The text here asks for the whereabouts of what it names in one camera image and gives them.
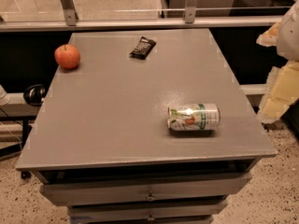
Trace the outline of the white yellow robot arm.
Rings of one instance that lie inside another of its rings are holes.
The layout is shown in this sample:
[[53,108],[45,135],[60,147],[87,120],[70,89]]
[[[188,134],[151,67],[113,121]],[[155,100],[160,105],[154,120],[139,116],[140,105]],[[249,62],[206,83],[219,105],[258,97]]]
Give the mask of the white yellow robot arm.
[[275,47],[278,56],[287,60],[281,68],[273,67],[259,105],[258,120],[270,124],[279,120],[299,100],[299,1],[281,21],[259,35],[256,43]]

